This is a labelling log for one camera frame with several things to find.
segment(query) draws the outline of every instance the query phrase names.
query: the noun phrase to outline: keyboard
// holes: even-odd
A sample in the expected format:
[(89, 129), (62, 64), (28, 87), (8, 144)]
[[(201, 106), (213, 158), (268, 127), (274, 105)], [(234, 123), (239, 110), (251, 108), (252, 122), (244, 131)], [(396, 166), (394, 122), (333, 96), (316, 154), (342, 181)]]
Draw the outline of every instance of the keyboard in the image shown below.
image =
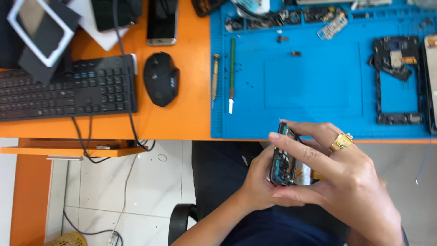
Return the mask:
[(137, 112), (136, 60), (125, 60), (128, 71), (121, 56), (79, 60), (71, 73), (55, 75), (47, 86), (24, 70), (0, 72), (0, 122), (128, 113), (126, 72), (131, 112)]

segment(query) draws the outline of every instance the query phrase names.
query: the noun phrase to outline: sim tray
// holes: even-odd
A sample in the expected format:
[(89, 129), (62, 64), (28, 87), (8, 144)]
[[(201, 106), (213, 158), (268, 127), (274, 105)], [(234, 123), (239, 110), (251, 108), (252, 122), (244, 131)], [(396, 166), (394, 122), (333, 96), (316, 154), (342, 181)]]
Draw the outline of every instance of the sim tray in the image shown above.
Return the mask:
[(335, 19), (333, 19), (329, 24), (320, 29), (317, 32), (317, 35), (321, 40), (332, 39), (335, 34), (339, 33), (344, 26), (347, 25), (347, 19), (344, 16), (344, 13), (339, 14)]

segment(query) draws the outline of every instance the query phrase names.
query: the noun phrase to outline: silicone mat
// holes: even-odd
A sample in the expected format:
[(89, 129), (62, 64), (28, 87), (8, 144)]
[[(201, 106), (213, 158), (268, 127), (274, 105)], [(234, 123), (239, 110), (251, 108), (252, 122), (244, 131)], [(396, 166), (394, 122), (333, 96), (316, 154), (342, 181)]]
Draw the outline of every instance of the silicone mat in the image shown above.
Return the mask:
[[(272, 0), (272, 10), (282, 1)], [(348, 11), (348, 24), (332, 40), (317, 36), (326, 23), (228, 32), (226, 18), (237, 17), (227, 2), (211, 14), (211, 72), (221, 55), (217, 98), (211, 109), (211, 137), (265, 139), (277, 131), (280, 119), (332, 122), (355, 139), (429, 138), (425, 124), (378, 125), (375, 69), (366, 64), (374, 38), (395, 35), (424, 36), (436, 32), (436, 11), (393, 0), (393, 5)], [(369, 18), (353, 18), (360, 13)], [(421, 27), (430, 18), (433, 24)], [(289, 41), (277, 42), (277, 30)], [(236, 38), (235, 97), (229, 108), (230, 39)], [(301, 57), (291, 56), (299, 51)], [(382, 111), (417, 112), (419, 98), (415, 73), (402, 82), (381, 72)]]

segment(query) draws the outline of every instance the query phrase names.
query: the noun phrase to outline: yellow basket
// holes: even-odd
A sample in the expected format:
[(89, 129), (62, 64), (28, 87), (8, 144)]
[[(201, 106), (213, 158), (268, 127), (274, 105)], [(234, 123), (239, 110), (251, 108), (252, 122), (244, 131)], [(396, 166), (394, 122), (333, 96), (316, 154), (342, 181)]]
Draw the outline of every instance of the yellow basket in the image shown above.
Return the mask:
[(87, 246), (87, 242), (81, 234), (77, 232), (69, 232), (44, 244), (43, 246)]

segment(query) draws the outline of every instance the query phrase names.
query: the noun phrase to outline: black mouse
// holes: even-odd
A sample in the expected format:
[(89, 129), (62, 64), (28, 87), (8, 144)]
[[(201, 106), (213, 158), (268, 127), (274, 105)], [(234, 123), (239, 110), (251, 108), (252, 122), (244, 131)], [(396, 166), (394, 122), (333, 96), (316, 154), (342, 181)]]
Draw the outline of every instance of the black mouse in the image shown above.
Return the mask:
[(154, 53), (144, 65), (144, 85), (155, 105), (167, 106), (177, 96), (179, 68), (167, 53)]

